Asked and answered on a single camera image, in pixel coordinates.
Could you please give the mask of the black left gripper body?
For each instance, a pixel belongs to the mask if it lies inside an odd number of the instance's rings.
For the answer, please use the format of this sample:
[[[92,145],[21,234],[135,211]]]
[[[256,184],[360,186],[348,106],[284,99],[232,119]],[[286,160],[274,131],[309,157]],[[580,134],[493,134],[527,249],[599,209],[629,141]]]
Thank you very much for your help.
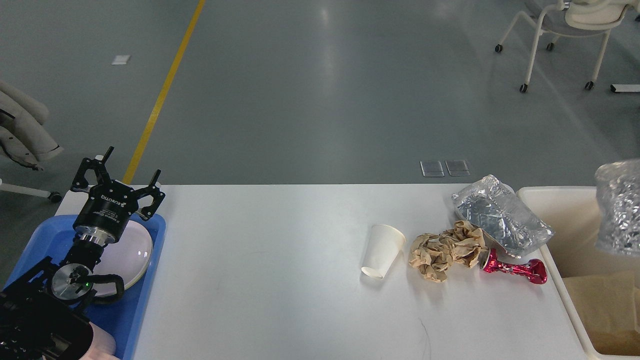
[[[98,245],[117,243],[132,214],[138,209],[134,191],[119,181],[91,187],[87,202],[73,223],[73,229],[80,239]]]

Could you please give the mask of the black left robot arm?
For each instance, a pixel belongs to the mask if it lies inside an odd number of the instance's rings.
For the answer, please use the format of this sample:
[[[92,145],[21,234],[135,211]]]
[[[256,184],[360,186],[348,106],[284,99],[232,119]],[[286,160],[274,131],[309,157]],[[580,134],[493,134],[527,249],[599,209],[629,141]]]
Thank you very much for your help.
[[[95,330],[86,310],[111,305],[126,292],[116,273],[96,266],[107,246],[116,244],[133,216],[150,220],[165,199],[156,170],[138,189],[110,177],[106,169],[114,148],[85,157],[70,190],[87,194],[73,221],[70,249],[60,262],[45,256],[1,292],[1,358],[3,360],[78,360],[90,350]]]

